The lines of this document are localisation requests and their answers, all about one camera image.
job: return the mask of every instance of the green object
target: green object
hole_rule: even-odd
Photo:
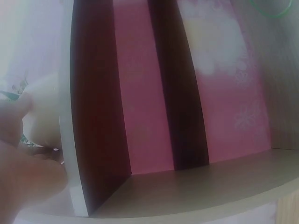
[[[12,93],[12,92],[5,92],[5,91],[0,91],[3,95],[5,95],[7,98],[9,98],[12,101],[17,100],[20,96],[18,94]]]
[[[267,12],[261,10],[260,7],[254,2],[254,0],[250,0],[250,2],[251,2],[251,4],[252,4],[252,6],[253,6],[257,11],[260,12],[260,14],[262,14],[262,15],[264,15],[264,16],[267,16],[267,17],[270,17],[270,18],[279,18],[279,17],[282,17],[282,16],[286,15],[286,14],[289,12],[289,10],[290,10],[290,8],[291,8],[291,6],[292,6],[292,4],[293,4],[293,0],[290,0],[289,5],[287,6],[287,8],[285,8],[285,10],[283,10],[282,12],[280,12],[280,13],[278,13],[278,14],[269,14],[269,13],[267,13]]]

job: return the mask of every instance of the white flower print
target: white flower print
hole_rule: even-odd
[[[235,76],[235,82],[238,87],[245,89],[250,86],[252,77],[245,71],[239,71]]]
[[[258,101],[253,102],[252,105],[241,105],[240,111],[235,115],[235,128],[247,130],[255,126],[259,115],[260,108]]]
[[[179,1],[194,67],[202,75],[220,70],[234,76],[247,68],[244,60],[248,53],[240,26],[228,12],[220,10],[222,5],[219,0]]]

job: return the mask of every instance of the flower pattern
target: flower pattern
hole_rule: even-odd
[[[240,88],[245,89],[246,87],[250,86],[252,82],[252,77],[245,71],[239,71],[235,76],[235,82],[237,86]]]

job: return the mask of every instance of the shelf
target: shelf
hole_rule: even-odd
[[[299,151],[273,149],[201,168],[135,175],[92,218],[21,215],[42,224],[212,221],[297,190],[298,161]]]

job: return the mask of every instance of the finger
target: finger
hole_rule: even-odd
[[[28,93],[23,93],[15,102],[15,107],[20,118],[23,118],[32,107],[32,98]]]
[[[33,156],[34,158],[40,159],[40,160],[47,160],[48,155],[47,154],[36,154]]]
[[[62,191],[67,185],[63,166],[53,160],[36,160],[27,200],[32,203],[44,201]]]
[[[52,153],[52,148],[38,147],[38,146],[27,146],[24,143],[20,143],[18,150],[26,153],[27,155],[36,155],[36,154],[50,154]]]

